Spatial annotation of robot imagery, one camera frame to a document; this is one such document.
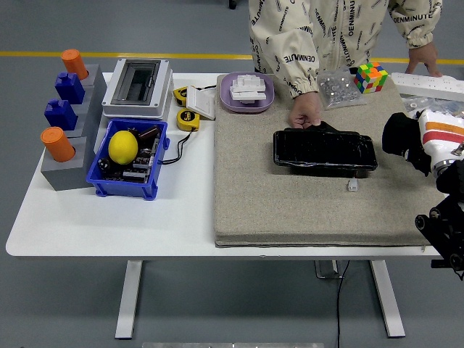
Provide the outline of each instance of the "purple tray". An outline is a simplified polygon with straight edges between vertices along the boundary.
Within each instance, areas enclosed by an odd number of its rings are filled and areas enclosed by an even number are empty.
[[[266,86],[266,99],[257,100],[253,104],[243,104],[238,100],[233,100],[231,96],[232,81],[239,75],[256,75],[264,80]],[[220,83],[220,100],[229,110],[244,114],[258,113],[266,110],[274,101],[274,84],[269,76],[260,72],[232,72],[224,76]]]

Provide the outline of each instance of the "lemon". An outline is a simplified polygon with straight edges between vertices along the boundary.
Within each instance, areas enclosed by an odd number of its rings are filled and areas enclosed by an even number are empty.
[[[109,158],[120,165],[128,165],[137,156],[138,144],[136,137],[128,130],[120,130],[109,140]]]

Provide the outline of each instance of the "printed jacket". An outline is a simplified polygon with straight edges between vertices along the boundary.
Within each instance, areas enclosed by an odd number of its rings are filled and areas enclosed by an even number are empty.
[[[318,91],[319,69],[368,62],[386,11],[409,48],[432,41],[437,0],[249,0],[254,66],[274,73],[292,97]]]

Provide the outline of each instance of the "table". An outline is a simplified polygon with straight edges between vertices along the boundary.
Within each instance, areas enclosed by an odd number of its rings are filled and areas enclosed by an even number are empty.
[[[108,81],[111,74],[105,73]],[[174,88],[216,84],[219,74],[174,74]],[[172,101],[165,159],[176,157],[178,107]],[[107,120],[102,118],[96,149]],[[215,247],[213,231],[214,121],[201,121],[180,161],[162,166],[157,198],[95,195],[94,188],[54,191],[39,160],[7,241],[15,257],[105,257],[128,260],[116,338],[132,337],[142,260],[195,257],[214,260],[370,260],[389,336],[404,336],[386,269],[388,257],[437,258],[432,246]]]

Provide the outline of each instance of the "blue crate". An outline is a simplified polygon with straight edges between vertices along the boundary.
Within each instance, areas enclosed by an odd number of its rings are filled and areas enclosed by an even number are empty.
[[[133,183],[129,181],[111,181],[104,180],[98,166],[98,161],[101,158],[108,157],[109,140],[118,131],[126,131],[129,128],[135,128],[139,132],[157,125],[161,130],[159,146],[154,155],[153,167],[150,172],[149,179],[146,183]],[[167,123],[153,120],[134,120],[134,119],[114,119],[109,122],[107,133],[101,141],[100,148],[96,153],[94,162],[88,171],[86,180],[96,188],[97,196],[132,196],[143,197],[145,200],[152,201],[158,191],[157,180],[162,166],[162,160],[165,156],[165,151],[169,147],[170,140],[166,137]]]

